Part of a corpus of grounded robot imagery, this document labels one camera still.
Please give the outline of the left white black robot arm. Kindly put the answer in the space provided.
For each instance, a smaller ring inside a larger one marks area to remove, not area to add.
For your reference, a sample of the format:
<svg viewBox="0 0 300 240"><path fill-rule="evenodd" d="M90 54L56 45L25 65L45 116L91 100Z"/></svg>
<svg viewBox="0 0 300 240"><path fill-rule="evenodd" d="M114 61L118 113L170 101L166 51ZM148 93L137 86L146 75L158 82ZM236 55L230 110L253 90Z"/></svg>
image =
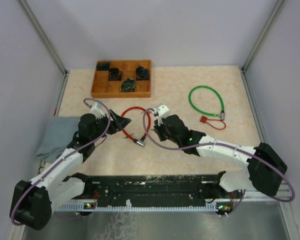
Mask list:
<svg viewBox="0 0 300 240"><path fill-rule="evenodd" d="M122 131L130 122L130 118L112 110L108 115L100 110L82 115L78 130L59 158L36 177L16 184L9 214L12 224L41 230L67 201L77 196L91 197L94 186L83 180L84 175L75 177L69 173L90 157L96 141Z"/></svg>

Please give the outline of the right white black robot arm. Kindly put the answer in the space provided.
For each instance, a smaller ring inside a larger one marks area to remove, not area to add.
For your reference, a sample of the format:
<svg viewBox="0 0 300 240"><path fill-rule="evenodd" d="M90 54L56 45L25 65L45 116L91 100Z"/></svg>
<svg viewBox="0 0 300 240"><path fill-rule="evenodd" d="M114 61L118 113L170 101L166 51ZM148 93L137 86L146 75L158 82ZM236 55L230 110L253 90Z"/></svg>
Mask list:
<svg viewBox="0 0 300 240"><path fill-rule="evenodd" d="M239 171L226 171L213 185L213 192L219 198L225 198L236 190L255 189L256 191L280 202L292 201L277 196L281 183L286 181L287 165L278 153L267 143L258 146L244 146L224 142L204 132L188 129L176 115L170 115L154 121L154 132L161 141L169 140L176 147L167 147L157 142L147 130L147 137L158 147L169 151L182 151L188 155L202 158L214 158L240 168Z"/></svg>

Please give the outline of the red cable lock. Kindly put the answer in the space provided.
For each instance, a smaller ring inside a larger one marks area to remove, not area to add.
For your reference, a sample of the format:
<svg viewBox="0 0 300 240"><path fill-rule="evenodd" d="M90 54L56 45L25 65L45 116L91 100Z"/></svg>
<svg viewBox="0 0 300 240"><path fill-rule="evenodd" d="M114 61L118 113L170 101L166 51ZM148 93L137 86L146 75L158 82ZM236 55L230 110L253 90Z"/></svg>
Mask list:
<svg viewBox="0 0 300 240"><path fill-rule="evenodd" d="M121 117L124 117L126 113L128 113L128 112L130 112L132 110L140 110L140 111L144 112L146 109L143 108L143 107L141 107L141 106L133 106L133 107L127 108L121 114ZM143 136L140 139L134 138L126 130L122 131L127 139L130 139L133 143L135 143L136 145L139 145L141 147L145 146L145 139L147 137L147 132L150 130L150 127L151 127L151 117L150 117L150 114L147 113L146 116L147 116L147 119L148 119L148 123L147 123L147 127L146 127L146 132L143 134Z"/></svg>

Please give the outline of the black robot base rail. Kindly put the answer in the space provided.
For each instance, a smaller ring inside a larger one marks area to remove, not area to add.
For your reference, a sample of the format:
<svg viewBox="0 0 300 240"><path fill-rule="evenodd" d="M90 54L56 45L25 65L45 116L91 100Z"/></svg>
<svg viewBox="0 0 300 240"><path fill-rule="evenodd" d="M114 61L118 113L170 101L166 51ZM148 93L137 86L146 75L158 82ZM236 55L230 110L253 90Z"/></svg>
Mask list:
<svg viewBox="0 0 300 240"><path fill-rule="evenodd" d="M85 182L79 196L62 201L58 212L213 212L230 213L243 192L219 186L219 174L103 175L75 174Z"/></svg>

